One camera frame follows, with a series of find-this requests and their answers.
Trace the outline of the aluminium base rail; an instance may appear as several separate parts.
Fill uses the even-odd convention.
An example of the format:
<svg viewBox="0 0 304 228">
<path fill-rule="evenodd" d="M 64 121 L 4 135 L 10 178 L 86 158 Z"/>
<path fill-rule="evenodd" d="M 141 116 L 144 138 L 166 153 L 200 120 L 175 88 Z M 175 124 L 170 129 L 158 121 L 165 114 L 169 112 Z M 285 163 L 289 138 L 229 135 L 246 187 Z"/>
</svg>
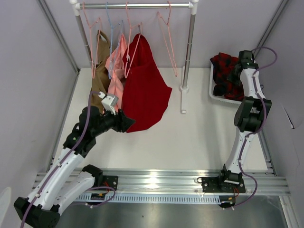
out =
<svg viewBox="0 0 304 228">
<path fill-rule="evenodd" d="M 104 175 L 118 176 L 114 202 L 219 204 L 223 198 L 235 196 L 237 203 L 255 196 L 289 196 L 285 177 L 266 173 L 252 173 L 244 177 L 245 193 L 204 193 L 198 177 L 214 177 L 217 171 L 207 170 L 118 170 L 104 169 Z"/>
</svg>

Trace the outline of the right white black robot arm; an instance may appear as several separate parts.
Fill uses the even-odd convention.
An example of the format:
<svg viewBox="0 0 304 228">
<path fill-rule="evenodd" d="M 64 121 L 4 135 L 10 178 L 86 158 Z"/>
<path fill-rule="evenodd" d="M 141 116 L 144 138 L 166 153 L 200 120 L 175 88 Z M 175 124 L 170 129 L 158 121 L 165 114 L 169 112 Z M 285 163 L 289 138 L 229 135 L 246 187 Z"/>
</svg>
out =
<svg viewBox="0 0 304 228">
<path fill-rule="evenodd" d="M 239 188 L 243 184 L 243 166 L 250 144 L 263 129 L 272 106 L 271 100 L 267 100 L 262 92 L 259 66 L 252 51 L 240 51 L 230 79 L 233 83 L 242 83 L 244 98 L 234 117 L 235 141 L 217 179 L 217 187 L 224 192 Z"/>
</svg>

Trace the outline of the white plastic basket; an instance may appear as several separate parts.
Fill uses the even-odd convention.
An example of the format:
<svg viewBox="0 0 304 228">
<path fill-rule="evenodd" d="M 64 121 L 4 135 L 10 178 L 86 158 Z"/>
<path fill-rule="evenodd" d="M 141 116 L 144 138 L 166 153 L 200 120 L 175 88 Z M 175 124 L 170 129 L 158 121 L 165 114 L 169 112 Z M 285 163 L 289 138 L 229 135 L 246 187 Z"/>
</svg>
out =
<svg viewBox="0 0 304 228">
<path fill-rule="evenodd" d="M 212 99 L 240 104 L 244 98 L 244 89 L 232 74 L 234 66 L 233 63 L 211 61 L 209 95 Z"/>
</svg>

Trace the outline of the pink hanger far left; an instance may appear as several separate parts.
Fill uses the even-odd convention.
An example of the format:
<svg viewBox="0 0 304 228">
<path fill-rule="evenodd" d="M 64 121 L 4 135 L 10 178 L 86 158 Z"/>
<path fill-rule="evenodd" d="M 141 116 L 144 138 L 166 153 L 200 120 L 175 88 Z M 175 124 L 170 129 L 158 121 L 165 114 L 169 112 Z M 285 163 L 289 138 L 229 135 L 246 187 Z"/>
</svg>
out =
<svg viewBox="0 0 304 228">
<path fill-rule="evenodd" d="M 99 45 L 99 39 L 97 38 L 97 35 L 100 35 L 100 30 L 102 29 L 102 21 L 101 18 L 93 18 L 90 16 L 90 13 L 87 13 L 86 10 L 86 4 L 83 2 L 82 10 L 85 16 L 85 20 L 89 29 L 89 47 L 91 50 L 91 71 L 92 71 L 92 78 L 95 78 L 97 64 L 98 64 L 98 45 Z"/>
</svg>

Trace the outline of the pink wire hanger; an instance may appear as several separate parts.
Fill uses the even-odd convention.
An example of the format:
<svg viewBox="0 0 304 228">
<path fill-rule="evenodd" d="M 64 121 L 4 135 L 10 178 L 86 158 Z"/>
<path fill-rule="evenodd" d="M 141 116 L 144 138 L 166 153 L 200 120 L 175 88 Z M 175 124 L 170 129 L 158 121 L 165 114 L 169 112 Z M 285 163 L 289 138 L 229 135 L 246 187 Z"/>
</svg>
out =
<svg viewBox="0 0 304 228">
<path fill-rule="evenodd" d="M 177 72 L 177 65 L 176 65 L 176 61 L 175 61 L 175 54 L 174 54 L 174 49 L 173 49 L 173 45 L 172 45 L 172 38 L 171 38 L 171 30 L 170 30 L 170 18 L 171 18 L 171 3 L 168 1 L 167 2 L 169 5 L 169 14 L 168 14 L 168 18 L 165 20 L 164 17 L 161 15 L 161 13 L 158 11 L 157 12 L 157 18 L 158 18 L 158 22 L 161 28 L 161 32 L 162 32 L 162 36 L 165 42 L 165 46 L 168 52 L 168 56 L 171 62 L 171 67 L 173 69 L 174 75 L 175 77 L 178 76 L 178 72 Z M 162 25 L 165 25 L 168 31 L 168 38 L 166 38 L 165 32 L 164 32 L 164 28 Z"/>
</svg>

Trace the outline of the metal clothes rack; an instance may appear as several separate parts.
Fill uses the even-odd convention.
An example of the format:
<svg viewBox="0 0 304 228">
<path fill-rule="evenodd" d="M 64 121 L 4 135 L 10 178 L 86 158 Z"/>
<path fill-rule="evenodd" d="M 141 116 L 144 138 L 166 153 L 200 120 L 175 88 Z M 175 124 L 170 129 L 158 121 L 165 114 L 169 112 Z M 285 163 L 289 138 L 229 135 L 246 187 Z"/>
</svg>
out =
<svg viewBox="0 0 304 228">
<path fill-rule="evenodd" d="M 180 113 L 186 114 L 187 113 L 187 93 L 189 92 L 188 86 L 188 76 L 189 76 L 189 69 L 190 69 L 190 57 L 191 57 L 191 50 L 192 50 L 192 41 L 193 41 L 193 33 L 195 27 L 195 17 L 197 14 L 198 9 L 198 1 L 191 0 L 187 3 L 124 3 L 124 4 L 108 4 L 108 3 L 80 3 L 77 0 L 71 0 L 69 2 L 73 9 L 77 25 L 80 31 L 80 35 L 82 41 L 85 46 L 86 54 L 89 61 L 92 61 L 92 52 L 89 46 L 86 32 L 82 23 L 82 19 L 80 16 L 81 10 L 112 10 L 112 9 L 164 9 L 164 8 L 186 8 L 190 10 L 190 24 L 189 24 L 189 32 L 188 32 L 188 40 L 187 40 L 187 49 L 186 49 L 186 57 L 185 57 L 185 65 L 183 67 L 183 74 L 182 74 L 182 83 L 180 85 Z"/>
</svg>

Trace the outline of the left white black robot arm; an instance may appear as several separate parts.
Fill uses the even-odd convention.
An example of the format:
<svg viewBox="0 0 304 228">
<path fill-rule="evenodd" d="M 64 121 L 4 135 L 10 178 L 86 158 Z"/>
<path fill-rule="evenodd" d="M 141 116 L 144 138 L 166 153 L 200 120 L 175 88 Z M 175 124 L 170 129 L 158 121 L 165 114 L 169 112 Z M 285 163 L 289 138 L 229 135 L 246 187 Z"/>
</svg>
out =
<svg viewBox="0 0 304 228">
<path fill-rule="evenodd" d="M 83 192 L 105 190 L 115 193 L 116 188 L 105 183 L 103 171 L 93 165 L 85 166 L 69 185 L 65 182 L 95 146 L 99 135 L 109 130 L 124 133 L 134 123 L 135 120 L 122 110 L 101 114 L 95 106 L 85 107 L 66 138 L 60 156 L 43 180 L 27 197 L 18 197 L 14 202 L 20 226 L 54 228 L 65 209 Z"/>
</svg>

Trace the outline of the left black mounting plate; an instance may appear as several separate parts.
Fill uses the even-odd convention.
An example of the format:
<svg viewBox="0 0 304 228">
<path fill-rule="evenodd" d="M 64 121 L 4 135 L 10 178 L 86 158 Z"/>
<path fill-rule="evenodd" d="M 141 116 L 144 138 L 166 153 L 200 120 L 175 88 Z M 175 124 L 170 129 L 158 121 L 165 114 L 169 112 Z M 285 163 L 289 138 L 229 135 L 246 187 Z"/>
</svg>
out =
<svg viewBox="0 0 304 228">
<path fill-rule="evenodd" d="M 119 179 L 118 176 L 104 175 L 103 179 L 101 181 L 101 186 L 102 187 L 111 187 L 111 188 L 117 190 L 118 179 Z"/>
</svg>

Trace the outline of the pink skirt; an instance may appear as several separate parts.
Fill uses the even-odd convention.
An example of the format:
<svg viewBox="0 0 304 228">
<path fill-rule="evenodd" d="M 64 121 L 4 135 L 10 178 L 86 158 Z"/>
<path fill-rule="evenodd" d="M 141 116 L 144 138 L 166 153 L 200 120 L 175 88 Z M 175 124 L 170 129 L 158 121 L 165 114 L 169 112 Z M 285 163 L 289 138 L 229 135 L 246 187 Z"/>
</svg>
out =
<svg viewBox="0 0 304 228">
<path fill-rule="evenodd" d="M 121 80 L 124 78 L 123 56 L 127 50 L 127 44 L 124 34 L 120 36 L 118 47 L 111 53 L 107 59 L 105 67 L 110 73 L 111 80 L 108 87 L 108 94 L 118 97 L 115 110 L 121 109 L 124 87 Z"/>
</svg>

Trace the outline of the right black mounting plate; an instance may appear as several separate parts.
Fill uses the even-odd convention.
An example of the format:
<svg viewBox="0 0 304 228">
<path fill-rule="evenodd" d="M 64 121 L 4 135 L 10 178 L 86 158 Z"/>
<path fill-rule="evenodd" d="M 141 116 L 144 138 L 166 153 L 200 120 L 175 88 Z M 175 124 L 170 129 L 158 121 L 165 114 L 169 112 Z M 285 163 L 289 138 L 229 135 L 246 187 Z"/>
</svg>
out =
<svg viewBox="0 0 304 228">
<path fill-rule="evenodd" d="M 204 193 L 245 193 L 244 181 L 239 184 L 234 182 L 224 182 L 219 177 L 198 177 L 196 182 L 202 186 Z"/>
</svg>

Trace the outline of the solid red skirt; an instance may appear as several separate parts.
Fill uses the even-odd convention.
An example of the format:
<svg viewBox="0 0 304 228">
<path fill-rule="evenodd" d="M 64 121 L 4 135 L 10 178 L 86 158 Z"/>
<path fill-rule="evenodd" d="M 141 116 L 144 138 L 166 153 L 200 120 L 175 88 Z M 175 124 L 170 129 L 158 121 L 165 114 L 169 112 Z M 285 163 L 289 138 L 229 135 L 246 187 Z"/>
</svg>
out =
<svg viewBox="0 0 304 228">
<path fill-rule="evenodd" d="M 162 119 L 172 88 L 164 82 L 143 35 L 135 35 L 123 56 L 123 63 L 128 76 L 123 89 L 122 110 L 135 120 L 127 132 L 144 131 Z"/>
</svg>

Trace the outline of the black mounting plate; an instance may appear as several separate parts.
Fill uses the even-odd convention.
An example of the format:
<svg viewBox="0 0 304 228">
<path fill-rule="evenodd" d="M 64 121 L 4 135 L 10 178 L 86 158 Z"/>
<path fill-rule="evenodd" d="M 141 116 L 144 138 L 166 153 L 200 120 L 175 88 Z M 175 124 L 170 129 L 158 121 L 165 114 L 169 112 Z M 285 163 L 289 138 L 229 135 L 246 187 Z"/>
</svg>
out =
<svg viewBox="0 0 304 228">
<path fill-rule="evenodd" d="M 224 182 L 219 177 L 198 177 L 196 182 L 202 186 L 204 193 L 245 193 L 244 181 L 239 184 L 234 182 Z"/>
<path fill-rule="evenodd" d="M 101 181 L 101 186 L 102 187 L 111 187 L 111 188 L 117 190 L 118 179 L 119 179 L 118 176 L 104 175 L 103 179 Z"/>
</svg>

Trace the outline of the brown skirt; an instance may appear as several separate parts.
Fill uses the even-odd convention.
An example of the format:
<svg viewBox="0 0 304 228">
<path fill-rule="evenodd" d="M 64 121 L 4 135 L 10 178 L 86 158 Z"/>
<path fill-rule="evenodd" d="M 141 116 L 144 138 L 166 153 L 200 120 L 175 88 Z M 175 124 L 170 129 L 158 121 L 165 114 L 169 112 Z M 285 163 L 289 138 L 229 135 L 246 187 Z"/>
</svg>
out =
<svg viewBox="0 0 304 228">
<path fill-rule="evenodd" d="M 95 92 L 103 92 L 107 94 L 110 85 L 108 70 L 105 67 L 106 61 L 110 56 L 110 40 L 105 33 L 99 31 L 97 35 L 97 67 L 95 77 L 92 79 L 91 90 Z"/>
</svg>

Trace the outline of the red plaid skirt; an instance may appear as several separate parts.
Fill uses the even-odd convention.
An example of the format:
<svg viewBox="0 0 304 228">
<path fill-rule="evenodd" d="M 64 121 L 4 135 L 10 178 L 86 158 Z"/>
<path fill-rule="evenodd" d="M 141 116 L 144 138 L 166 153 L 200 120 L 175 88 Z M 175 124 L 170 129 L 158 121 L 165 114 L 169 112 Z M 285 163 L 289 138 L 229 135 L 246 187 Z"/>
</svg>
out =
<svg viewBox="0 0 304 228">
<path fill-rule="evenodd" d="M 213 65 L 212 73 L 215 82 L 213 95 L 223 96 L 228 100 L 242 101 L 244 98 L 243 86 L 228 81 L 228 75 L 237 64 L 238 58 L 219 52 L 210 61 Z"/>
</svg>

